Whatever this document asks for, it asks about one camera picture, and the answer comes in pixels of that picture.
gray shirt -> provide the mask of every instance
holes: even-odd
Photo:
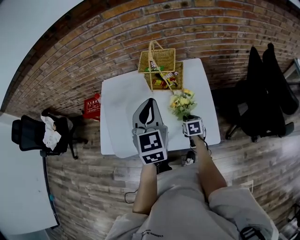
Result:
[[[218,189],[206,202],[197,175],[197,164],[158,175],[158,199],[150,215],[118,217],[106,240],[238,240],[248,226],[266,240],[278,239],[272,220],[247,188]]]

wooden floor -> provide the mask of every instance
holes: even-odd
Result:
[[[285,138],[266,137],[252,143],[241,131],[229,141],[210,146],[212,157],[229,185],[254,181],[253,195],[279,230],[287,223],[299,197],[300,117],[291,117],[295,132]],[[218,116],[221,138],[228,124]],[[99,123],[87,120],[79,134],[89,139],[77,145],[78,160],[70,151],[47,158],[49,185],[61,227],[48,230],[52,239],[102,240],[118,215],[130,212],[124,194],[138,187],[142,162],[100,152]],[[179,167],[187,151],[169,152]]]

white table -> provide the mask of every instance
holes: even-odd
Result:
[[[189,59],[183,61],[183,87],[189,90],[192,90],[195,93],[195,100],[197,102],[197,107],[192,111],[193,115],[200,116],[203,119],[203,123],[206,127],[206,142],[208,145],[220,143],[220,132],[218,127],[218,121],[215,111],[214,102],[211,96],[210,87],[207,81],[207,77],[200,59]],[[118,157],[125,158],[137,154],[137,150],[134,147],[132,142],[132,115],[127,116],[126,110],[118,109],[117,105],[116,111],[119,111],[116,122],[124,124],[121,129],[119,129],[118,137],[113,136],[114,147],[111,143],[110,131],[112,130],[111,122],[107,124],[104,105],[110,104],[106,99],[109,99],[112,95],[115,94],[117,89],[120,87],[120,83],[131,83],[129,85],[133,89],[126,89],[123,87],[123,91],[128,91],[128,98],[132,98],[135,94],[138,94],[139,91],[134,89],[134,83],[143,83],[145,81],[143,74],[139,74],[137,71],[119,75],[111,79],[105,80],[102,84],[102,97],[101,97],[101,115],[100,115],[100,139],[101,139],[101,153],[103,155],[116,154]],[[155,90],[153,93],[151,91],[144,93],[143,101],[147,100],[150,97],[154,98],[159,107],[159,111],[163,122],[168,126],[168,150],[181,150],[188,149],[189,139],[184,137],[182,133],[182,123],[173,116],[168,107],[170,102],[170,96],[172,95],[171,91],[165,90]],[[114,99],[115,103],[120,103],[122,100],[118,100],[117,96]],[[137,105],[132,106],[132,108],[137,109],[140,102],[136,103]],[[127,153],[120,154],[122,150],[130,149]]]

wicker basket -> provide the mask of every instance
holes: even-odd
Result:
[[[157,44],[160,49],[155,50],[154,44]],[[151,70],[151,62],[153,62],[158,69],[156,71]],[[162,46],[155,40],[150,41],[148,51],[143,51],[140,56],[138,73],[148,74],[150,78],[150,88],[153,91],[152,86],[152,74],[151,73],[170,73],[175,71],[175,48],[163,49]],[[169,83],[166,81],[169,89],[173,92]]]
[[[171,86],[171,88],[172,90],[182,90],[183,89],[183,62],[175,63],[175,71],[178,72],[178,75],[175,77],[177,86],[173,85]],[[157,79],[155,73],[151,73],[151,77],[152,77],[152,81],[154,79]],[[145,74],[144,78],[146,79],[149,88],[151,88],[150,74]],[[165,89],[162,86],[153,85],[153,90],[169,90],[169,89]]]

red box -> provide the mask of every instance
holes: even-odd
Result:
[[[84,101],[84,118],[100,121],[100,103],[94,97]]]

